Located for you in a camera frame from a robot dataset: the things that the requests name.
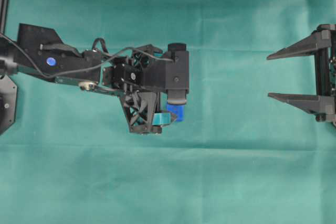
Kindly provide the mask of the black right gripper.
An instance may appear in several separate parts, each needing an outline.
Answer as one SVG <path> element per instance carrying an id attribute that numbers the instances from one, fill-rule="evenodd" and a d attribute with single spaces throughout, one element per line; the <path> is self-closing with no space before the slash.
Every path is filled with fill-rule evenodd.
<path id="1" fill-rule="evenodd" d="M 268 93 L 268 97 L 314 115 L 327 114 L 323 101 L 327 97 L 321 95 L 332 97 L 334 109 L 330 122 L 335 127 L 335 24 L 319 25 L 317 31 L 310 36 L 269 55 L 266 59 L 275 60 L 314 54 L 318 95 Z"/>

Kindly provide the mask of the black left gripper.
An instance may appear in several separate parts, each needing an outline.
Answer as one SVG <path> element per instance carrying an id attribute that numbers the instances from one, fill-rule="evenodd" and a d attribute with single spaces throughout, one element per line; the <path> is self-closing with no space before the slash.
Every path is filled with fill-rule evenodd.
<path id="1" fill-rule="evenodd" d="M 151 44 L 138 47 L 131 56 L 115 57 L 110 66 L 102 69 L 102 85 L 119 98 L 131 133 L 160 134 L 162 126 L 176 121 L 174 113 L 157 113 L 159 93 L 141 84 L 144 70 L 154 63 L 146 54 L 155 53 L 161 54 L 162 50 Z"/>

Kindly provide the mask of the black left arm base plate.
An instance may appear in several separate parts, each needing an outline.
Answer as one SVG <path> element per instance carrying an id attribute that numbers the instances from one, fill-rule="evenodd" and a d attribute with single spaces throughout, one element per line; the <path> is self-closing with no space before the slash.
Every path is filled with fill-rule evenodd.
<path id="1" fill-rule="evenodd" d="M 1 76 L 1 134 L 15 123 L 17 85 L 7 75 Z"/>

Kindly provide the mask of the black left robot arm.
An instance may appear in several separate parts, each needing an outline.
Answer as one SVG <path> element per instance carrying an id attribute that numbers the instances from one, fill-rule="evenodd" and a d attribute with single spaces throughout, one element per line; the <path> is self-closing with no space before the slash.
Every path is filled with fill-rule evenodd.
<path id="1" fill-rule="evenodd" d="M 104 39 L 79 51 L 65 44 L 55 30 L 20 24 L 18 38 L 1 35 L 1 131 L 15 122 L 17 85 L 11 76 L 24 73 L 83 91 L 117 97 L 129 131 L 160 134 L 178 115 L 161 107 L 161 95 L 170 106 L 184 105 L 188 93 L 188 51 L 170 44 L 166 51 L 152 45 L 128 47 L 111 54 Z"/>

